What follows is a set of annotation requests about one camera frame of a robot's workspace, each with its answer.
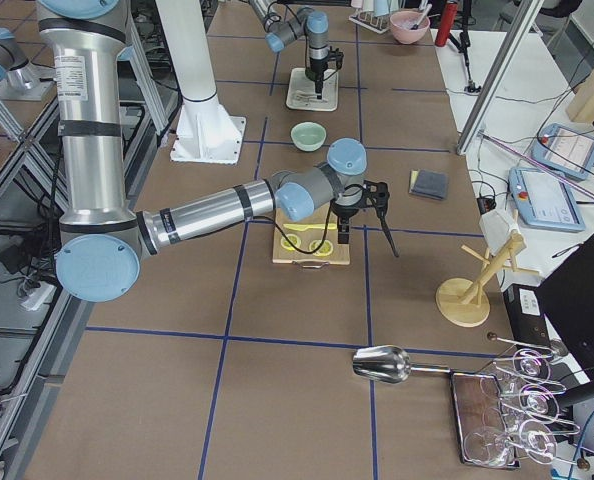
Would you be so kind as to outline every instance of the blue cable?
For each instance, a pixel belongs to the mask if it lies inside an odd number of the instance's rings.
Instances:
[[[575,454],[573,455],[573,462],[575,462],[577,460],[577,455],[579,455],[581,446],[584,443],[584,437],[586,436],[586,430],[588,429],[588,425],[590,425],[590,421],[593,419],[593,417],[594,417],[594,410],[588,416],[586,423],[584,423],[584,428],[581,429],[581,433],[579,435],[579,442],[577,442],[577,448],[575,449]],[[573,468],[574,467],[575,467],[574,465],[570,466],[570,470],[568,470],[568,477],[566,478],[566,480],[571,480],[573,478]]]

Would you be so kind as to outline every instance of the red bottle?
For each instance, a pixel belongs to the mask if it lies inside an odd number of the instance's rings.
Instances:
[[[441,14],[441,23],[439,24],[439,30],[437,30],[437,37],[435,37],[436,46],[443,47],[446,45],[450,29],[455,22],[455,16],[457,16],[457,1],[449,0]]]

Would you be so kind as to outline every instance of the computer monitor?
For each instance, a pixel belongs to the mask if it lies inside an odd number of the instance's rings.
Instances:
[[[594,367],[594,234],[544,280],[536,295],[581,368]],[[587,375],[594,382],[594,369]],[[585,390],[592,393],[592,388]]]

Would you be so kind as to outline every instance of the round wooden base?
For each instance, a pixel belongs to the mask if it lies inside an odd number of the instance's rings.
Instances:
[[[481,305],[459,303],[459,299],[472,283],[465,278],[451,278],[442,283],[435,294],[435,301],[442,315],[460,327],[478,327],[490,314],[490,303],[485,293],[482,293]]]

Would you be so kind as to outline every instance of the white table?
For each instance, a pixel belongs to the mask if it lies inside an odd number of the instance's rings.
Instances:
[[[488,75],[488,71],[495,59],[499,47],[501,46],[505,33],[503,32],[469,32],[471,39],[471,48],[469,55],[471,59],[471,72],[477,85],[482,85]],[[466,70],[463,63],[463,57],[457,52],[457,49],[448,42],[445,47],[436,48],[439,63],[442,69],[444,82],[450,95],[450,103],[455,117],[455,123],[458,130],[462,130],[466,119],[475,104],[476,97],[466,95],[464,87],[466,85]],[[568,83],[555,61],[550,56],[543,41],[537,34],[528,34],[523,40],[515,59],[508,68],[503,82],[497,91],[497,97],[506,97],[512,99],[524,99],[538,101],[546,98],[557,97],[568,89]],[[571,122],[566,115],[566,106],[572,101],[574,94],[570,93],[561,103],[558,109],[548,119],[546,125],[551,123],[560,123],[564,126],[573,127],[577,131],[586,132],[593,129],[589,124],[575,124]],[[551,112],[556,100],[548,100],[537,104],[525,102],[516,102],[496,98],[484,120],[485,132],[490,136],[505,140],[514,141],[524,137],[535,135],[535,132],[542,124],[544,119]],[[500,150],[490,142],[484,141],[480,145],[480,139],[477,138],[466,152],[468,168],[477,170],[478,161],[481,170],[493,173],[504,179],[508,178],[508,171],[511,167],[517,166],[520,159]],[[531,144],[531,140],[514,144],[514,148],[524,152]],[[472,180],[481,180],[482,177],[476,171],[471,170]],[[506,184],[493,176],[483,174],[483,180],[490,183],[496,193],[502,193],[506,190]],[[582,182],[582,185],[594,192],[594,177]],[[475,195],[479,192],[480,184],[473,183]],[[490,194],[490,188],[482,187],[484,195]],[[579,192],[574,192],[578,200],[590,200]],[[505,197],[497,197],[497,208],[506,208],[508,211],[514,211],[515,205],[511,198],[505,202]],[[580,205],[581,214],[586,223],[586,230],[580,233],[553,232],[530,228],[519,220],[521,233],[523,234],[527,248],[518,255],[518,264],[523,268],[530,268],[541,272],[543,277],[547,277],[566,257],[562,255],[552,258],[552,255],[567,247],[585,241],[594,233],[594,205]],[[541,278],[526,274],[505,275],[503,288],[510,283],[522,283],[527,285],[539,285]],[[549,325],[551,338],[559,337]],[[566,363],[572,371],[580,369],[577,362],[566,358]],[[588,381],[585,374],[577,376],[581,382]],[[562,458],[572,458],[574,449],[568,445],[560,444],[558,455]],[[581,472],[575,469],[573,478],[590,479],[594,473],[594,457],[590,458],[592,469],[590,472]],[[563,464],[555,465],[559,473],[568,474],[568,467]]]

